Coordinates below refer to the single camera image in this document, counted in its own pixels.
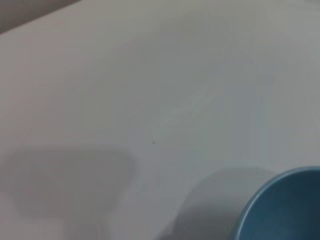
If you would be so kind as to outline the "blue ceramic bowl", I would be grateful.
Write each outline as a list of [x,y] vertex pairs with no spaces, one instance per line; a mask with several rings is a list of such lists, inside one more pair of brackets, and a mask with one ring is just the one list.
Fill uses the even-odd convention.
[[320,166],[294,168],[265,183],[229,240],[320,240]]

